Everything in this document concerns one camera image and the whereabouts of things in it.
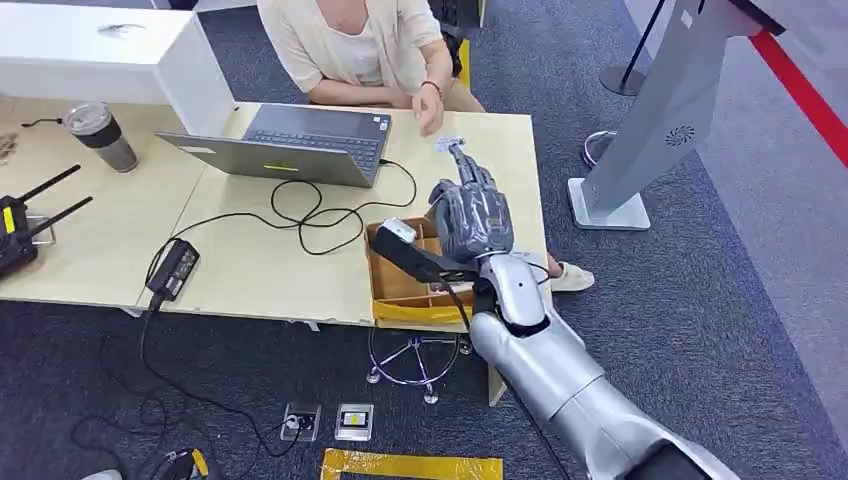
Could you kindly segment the person's left hand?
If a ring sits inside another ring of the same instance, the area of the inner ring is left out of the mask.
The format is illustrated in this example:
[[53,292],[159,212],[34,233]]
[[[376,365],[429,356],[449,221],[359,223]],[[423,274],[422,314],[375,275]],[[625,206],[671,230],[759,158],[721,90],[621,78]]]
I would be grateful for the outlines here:
[[432,135],[443,124],[444,103],[438,86],[425,81],[412,97],[412,110],[423,137]]

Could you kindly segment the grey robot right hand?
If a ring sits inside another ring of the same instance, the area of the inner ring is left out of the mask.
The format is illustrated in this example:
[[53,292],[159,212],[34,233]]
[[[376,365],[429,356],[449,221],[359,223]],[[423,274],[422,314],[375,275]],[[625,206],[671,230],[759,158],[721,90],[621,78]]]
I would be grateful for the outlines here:
[[460,180],[441,179],[428,198],[427,218],[436,227],[444,256],[460,263],[480,256],[508,253],[514,229],[506,196],[490,171],[466,154],[448,146]]

